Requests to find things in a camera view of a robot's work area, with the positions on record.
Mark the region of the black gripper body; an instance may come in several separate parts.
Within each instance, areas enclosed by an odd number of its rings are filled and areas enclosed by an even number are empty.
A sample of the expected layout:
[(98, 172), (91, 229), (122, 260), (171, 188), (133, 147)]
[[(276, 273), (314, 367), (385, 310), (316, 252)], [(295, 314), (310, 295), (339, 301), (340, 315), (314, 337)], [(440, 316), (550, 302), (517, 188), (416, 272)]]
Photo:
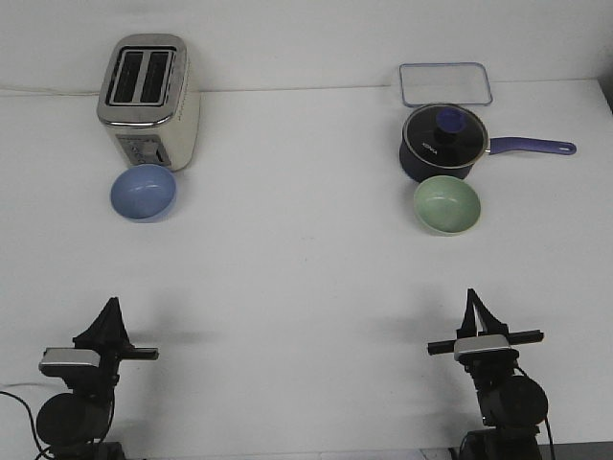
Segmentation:
[[(475, 380), (484, 380), (491, 375), (494, 375), (495, 379), (499, 379), (501, 375), (512, 375), (513, 369), (517, 365), (517, 360), (519, 359), (519, 351), (515, 346), (539, 343), (544, 339), (544, 332), (541, 330), (530, 330), (509, 334), (487, 333), (481, 335), (492, 334), (501, 334), (505, 336), (511, 347), (508, 350), (464, 356), (460, 361), (457, 361), (465, 367), (465, 371)], [(429, 342), (427, 344), (427, 353), (430, 356), (444, 354), (453, 355), (453, 346), (457, 339), (459, 338)]]
[(62, 380), (75, 393), (108, 396), (119, 382), (119, 367), (124, 360), (156, 360), (157, 348), (135, 347), (128, 340), (93, 342), (73, 340), (70, 363), (62, 371)]

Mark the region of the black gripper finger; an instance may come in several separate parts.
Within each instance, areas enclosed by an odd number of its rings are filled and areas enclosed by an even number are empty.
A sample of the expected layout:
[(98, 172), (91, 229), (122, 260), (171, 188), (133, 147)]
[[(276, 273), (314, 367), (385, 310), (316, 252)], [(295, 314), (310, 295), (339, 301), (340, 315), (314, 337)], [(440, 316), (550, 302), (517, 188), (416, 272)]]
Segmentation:
[(466, 294), (465, 314), (458, 334), (506, 334), (508, 325), (499, 321), (485, 306), (474, 288)]
[(111, 297), (93, 323), (75, 341), (128, 341), (118, 297)]

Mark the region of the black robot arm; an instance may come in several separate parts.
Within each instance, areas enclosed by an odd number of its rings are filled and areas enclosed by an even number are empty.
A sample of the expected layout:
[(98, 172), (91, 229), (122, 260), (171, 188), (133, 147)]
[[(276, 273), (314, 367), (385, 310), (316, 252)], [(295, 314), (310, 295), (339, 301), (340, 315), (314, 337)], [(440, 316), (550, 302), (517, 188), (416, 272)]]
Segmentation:
[(464, 436), (456, 459), (540, 459), (539, 426), (551, 430), (543, 388), (518, 363), (517, 345), (539, 343), (541, 330), (512, 332), (477, 292), (466, 294), (462, 324), (452, 340), (427, 344), (430, 356), (451, 354), (472, 378), (482, 423)]
[(124, 360), (155, 360), (156, 348), (138, 348), (125, 329), (120, 301), (111, 297), (71, 347), (49, 347), (38, 369), (62, 380), (68, 390), (45, 402), (35, 433), (54, 459), (124, 459), (121, 443), (108, 441), (114, 418), (115, 388)]

